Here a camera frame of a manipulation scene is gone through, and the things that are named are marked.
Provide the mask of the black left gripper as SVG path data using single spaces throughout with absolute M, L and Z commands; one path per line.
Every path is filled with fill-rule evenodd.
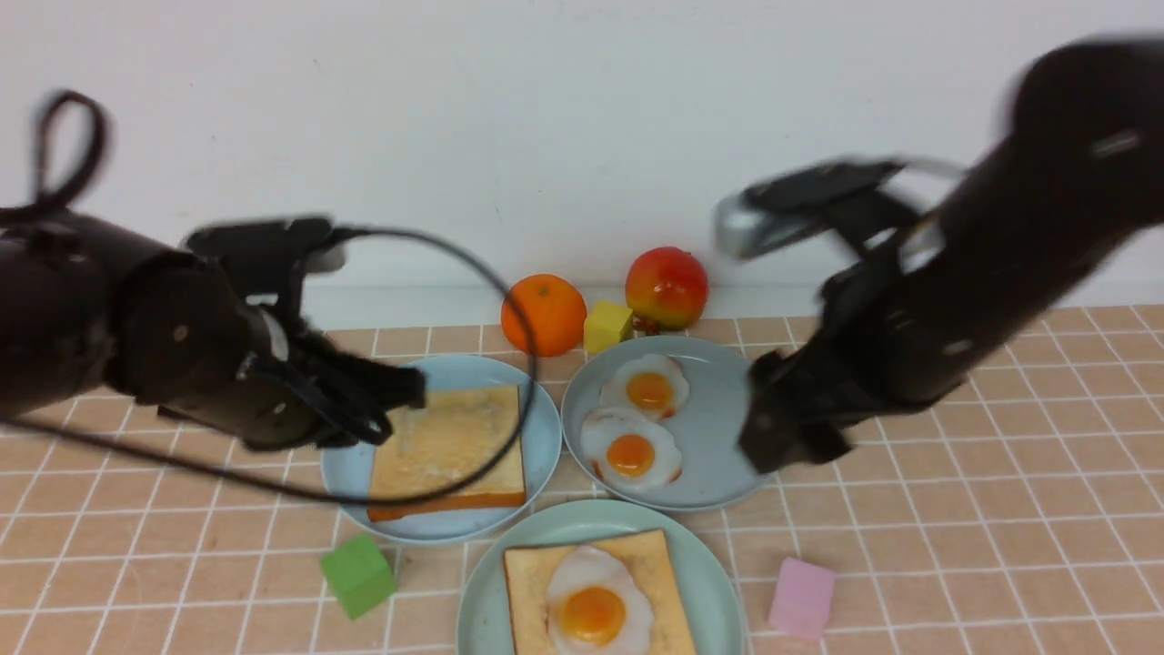
M 383 413 L 426 406 L 420 370 L 345 353 L 300 318 L 283 322 L 270 304 L 249 311 L 256 335 L 241 359 L 223 368 L 198 359 L 211 380 L 159 403 L 159 417 L 237 437 L 254 453 L 274 453 L 378 447 L 393 434 Z

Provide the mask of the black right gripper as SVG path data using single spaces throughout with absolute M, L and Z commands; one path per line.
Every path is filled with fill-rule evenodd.
M 757 474 L 831 463 L 851 451 L 849 427 L 916 414 L 965 376 L 952 339 L 952 282 L 890 277 L 852 266 L 819 289 L 818 330 L 788 357 L 768 354 L 748 369 L 748 413 L 738 447 Z

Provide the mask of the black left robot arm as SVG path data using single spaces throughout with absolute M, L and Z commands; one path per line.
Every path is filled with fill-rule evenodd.
M 382 444 L 426 382 L 345 353 L 300 315 L 345 258 L 329 218 L 203 227 L 164 245 L 64 211 L 3 232 L 3 417 L 99 387 L 253 451 Z

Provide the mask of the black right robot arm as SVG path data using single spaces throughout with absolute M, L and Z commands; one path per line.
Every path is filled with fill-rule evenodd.
M 1037 59 L 1008 129 L 922 212 L 886 183 L 908 161 L 830 161 L 718 205 L 719 252 L 751 261 L 833 232 L 856 264 L 819 287 L 818 330 L 748 369 L 738 447 L 755 472 L 849 453 L 865 419 L 916 414 L 1161 225 L 1161 34 L 1094 37 Z

